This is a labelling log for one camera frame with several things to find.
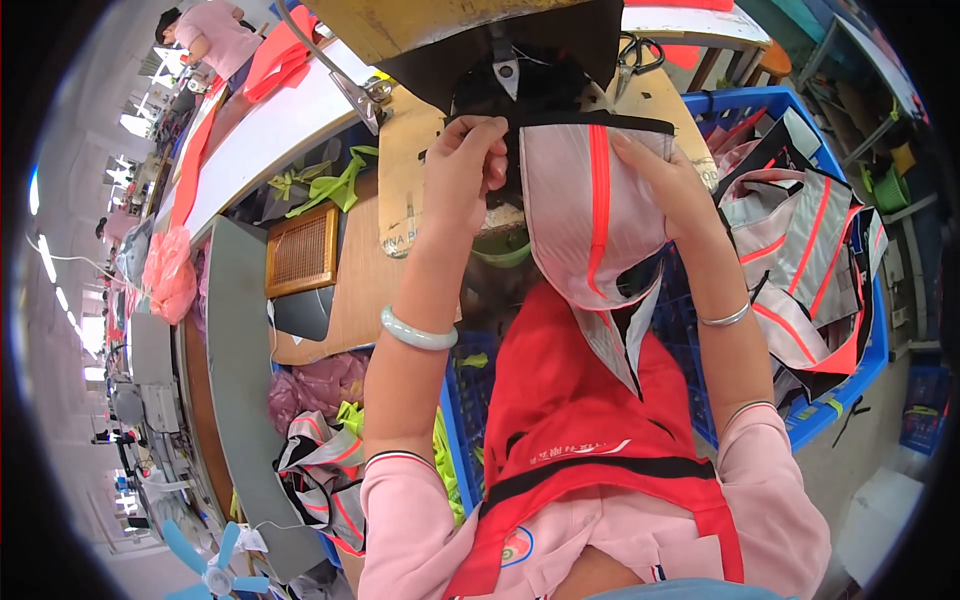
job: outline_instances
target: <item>scissors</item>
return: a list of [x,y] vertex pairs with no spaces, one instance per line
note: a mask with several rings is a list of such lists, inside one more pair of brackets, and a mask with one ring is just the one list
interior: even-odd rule
[[[656,43],[653,39],[650,39],[649,37],[637,37],[636,34],[632,34],[630,32],[620,32],[620,37],[626,37],[630,40],[630,42],[623,47],[623,50],[621,50],[620,54],[616,57],[616,64],[619,68],[620,75],[616,80],[616,93],[613,95],[614,102],[618,101],[620,96],[623,95],[623,92],[627,89],[627,83],[630,82],[631,77],[658,68],[663,64],[664,60],[663,47]],[[648,48],[656,48],[658,52],[658,55],[654,58],[654,61],[649,64],[643,64],[644,46]],[[633,62],[628,63],[631,54],[634,55]]]

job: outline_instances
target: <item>pink sleeve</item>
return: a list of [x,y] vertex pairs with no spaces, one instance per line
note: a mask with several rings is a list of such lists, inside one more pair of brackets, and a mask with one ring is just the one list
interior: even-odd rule
[[745,583],[813,597],[830,558],[830,530],[804,491],[783,420],[770,404],[728,426],[717,474],[740,537]]
[[184,20],[186,14],[180,18],[180,23],[177,25],[177,29],[174,31],[174,37],[180,42],[180,45],[190,49],[190,44],[192,44],[196,39],[204,34],[200,31],[200,28],[191,23],[190,21]]
[[455,530],[437,471],[409,452],[371,458],[360,490],[367,557],[358,600],[439,600],[473,546],[477,516]]

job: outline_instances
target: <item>silver bracelet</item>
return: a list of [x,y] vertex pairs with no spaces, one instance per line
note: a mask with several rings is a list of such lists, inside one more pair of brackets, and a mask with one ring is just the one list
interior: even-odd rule
[[747,315],[747,311],[749,310],[750,310],[750,301],[747,300],[747,303],[743,305],[743,308],[736,311],[729,317],[725,317],[723,319],[717,319],[716,321],[712,321],[710,319],[703,319],[702,317],[697,317],[697,319],[700,320],[700,323],[704,325],[709,325],[711,327],[726,327],[727,325],[732,325],[737,321],[743,319]]
[[404,323],[394,315],[394,308],[387,304],[380,311],[380,322],[390,335],[407,346],[424,350],[446,350],[453,348],[457,343],[457,328],[453,327],[449,333],[427,333]]

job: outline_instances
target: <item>hand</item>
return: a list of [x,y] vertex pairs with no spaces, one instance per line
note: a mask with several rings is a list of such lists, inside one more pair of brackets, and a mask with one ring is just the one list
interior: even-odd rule
[[487,192],[503,187],[507,145],[503,117],[462,116],[426,152],[423,224],[447,233],[477,234],[487,214]]
[[674,145],[667,162],[620,132],[613,134],[612,145],[620,160],[633,167],[650,184],[654,203],[666,215],[668,238],[697,239],[718,228],[723,231],[713,198],[683,150]]

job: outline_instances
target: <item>green basket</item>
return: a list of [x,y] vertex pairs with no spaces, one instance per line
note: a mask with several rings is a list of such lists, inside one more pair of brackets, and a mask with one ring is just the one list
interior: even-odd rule
[[897,169],[890,167],[886,176],[874,185],[874,197],[880,207],[880,212],[890,214],[910,206],[910,190],[906,181],[897,174]]
[[489,265],[510,269],[530,255],[530,235],[526,229],[508,231],[473,240],[473,254]]

